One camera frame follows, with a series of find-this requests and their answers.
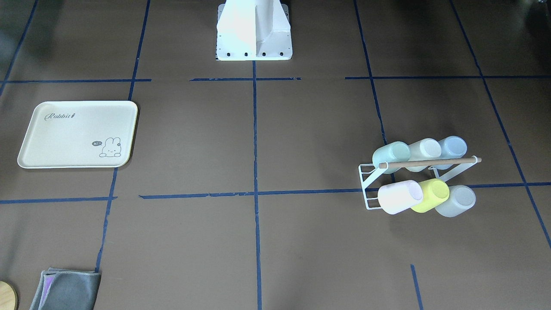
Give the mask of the wooden mug tree stand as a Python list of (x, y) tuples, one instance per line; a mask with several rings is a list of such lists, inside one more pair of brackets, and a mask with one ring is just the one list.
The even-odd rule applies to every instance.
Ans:
[(5, 281), (0, 281), (0, 309), (17, 310), (18, 296), (12, 285)]

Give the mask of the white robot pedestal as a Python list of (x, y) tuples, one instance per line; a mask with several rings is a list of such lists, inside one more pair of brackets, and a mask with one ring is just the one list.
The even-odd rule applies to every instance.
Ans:
[(279, 0), (227, 0), (218, 6), (218, 61), (285, 61), (293, 56), (291, 19)]

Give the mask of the pink cup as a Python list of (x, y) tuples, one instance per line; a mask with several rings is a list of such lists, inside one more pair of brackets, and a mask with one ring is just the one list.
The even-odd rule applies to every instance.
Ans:
[(423, 190), (417, 181), (405, 180), (380, 187), (378, 202), (384, 212), (397, 214), (422, 202)]

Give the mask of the cream rabbit tray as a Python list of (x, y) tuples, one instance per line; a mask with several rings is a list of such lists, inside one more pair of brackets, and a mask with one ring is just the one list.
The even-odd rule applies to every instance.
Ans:
[(25, 169), (121, 167), (138, 116), (132, 101), (47, 101), (34, 108), (17, 163)]

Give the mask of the grey cup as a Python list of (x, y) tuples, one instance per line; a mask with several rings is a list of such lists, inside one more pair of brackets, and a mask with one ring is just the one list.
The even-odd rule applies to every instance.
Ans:
[(472, 208), (476, 203), (475, 192), (466, 185), (449, 187), (448, 199), (435, 207), (437, 213), (445, 217), (456, 217)]

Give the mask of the green cup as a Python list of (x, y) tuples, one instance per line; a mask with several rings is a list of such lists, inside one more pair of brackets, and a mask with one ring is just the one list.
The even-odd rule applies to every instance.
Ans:
[(411, 149), (407, 143), (396, 141), (382, 146), (374, 151), (372, 155), (372, 164), (379, 167), (384, 162), (409, 161), (411, 158)]

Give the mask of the light blue cup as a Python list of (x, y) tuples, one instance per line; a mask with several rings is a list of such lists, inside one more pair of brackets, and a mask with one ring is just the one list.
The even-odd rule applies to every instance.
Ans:
[(467, 153), (467, 144), (458, 136), (449, 136), (438, 141), (441, 154), (437, 160), (462, 158)]

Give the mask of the yellow cup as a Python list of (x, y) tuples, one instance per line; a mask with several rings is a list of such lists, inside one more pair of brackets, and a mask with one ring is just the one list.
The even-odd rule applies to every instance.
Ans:
[(437, 178), (421, 181), (419, 183), (423, 193), (421, 203), (411, 207), (417, 213), (425, 213), (434, 209), (449, 198), (448, 185)]

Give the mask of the cream cup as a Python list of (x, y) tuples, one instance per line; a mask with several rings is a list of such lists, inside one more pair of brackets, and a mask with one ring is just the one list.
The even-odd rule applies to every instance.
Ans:
[(442, 147), (435, 139), (422, 139), (408, 147), (411, 151), (409, 161), (435, 160), (442, 154)]

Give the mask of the grey folded cloth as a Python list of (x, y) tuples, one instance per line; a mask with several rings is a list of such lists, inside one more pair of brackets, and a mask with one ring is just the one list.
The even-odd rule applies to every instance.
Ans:
[(49, 267), (41, 271), (31, 310), (92, 310), (102, 275)]

